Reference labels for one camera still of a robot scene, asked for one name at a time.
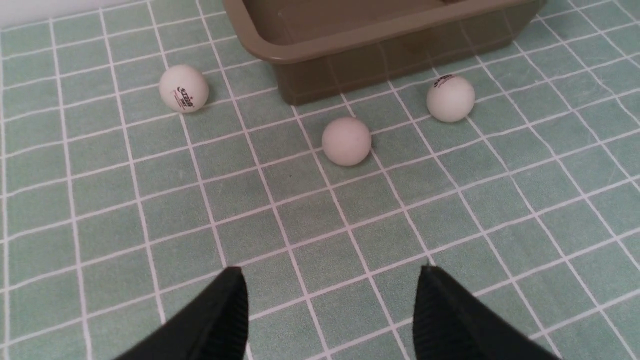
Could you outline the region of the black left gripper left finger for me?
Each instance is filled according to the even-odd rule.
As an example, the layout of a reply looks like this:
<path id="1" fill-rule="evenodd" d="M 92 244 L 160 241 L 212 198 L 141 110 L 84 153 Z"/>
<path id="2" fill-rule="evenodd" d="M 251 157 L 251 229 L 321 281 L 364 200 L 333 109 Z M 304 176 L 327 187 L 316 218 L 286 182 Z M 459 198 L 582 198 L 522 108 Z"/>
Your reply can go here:
<path id="1" fill-rule="evenodd" d="M 239 266 L 225 268 L 196 298 L 119 360 L 242 360 L 249 294 Z"/>

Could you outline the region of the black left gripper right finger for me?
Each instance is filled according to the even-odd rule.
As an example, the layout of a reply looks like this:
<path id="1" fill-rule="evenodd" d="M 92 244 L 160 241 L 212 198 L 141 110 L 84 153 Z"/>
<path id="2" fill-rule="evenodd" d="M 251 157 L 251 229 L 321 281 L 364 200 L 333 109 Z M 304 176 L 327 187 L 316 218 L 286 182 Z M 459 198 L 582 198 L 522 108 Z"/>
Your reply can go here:
<path id="1" fill-rule="evenodd" d="M 418 360 L 557 359 L 434 265 L 420 269 L 412 334 Z"/>

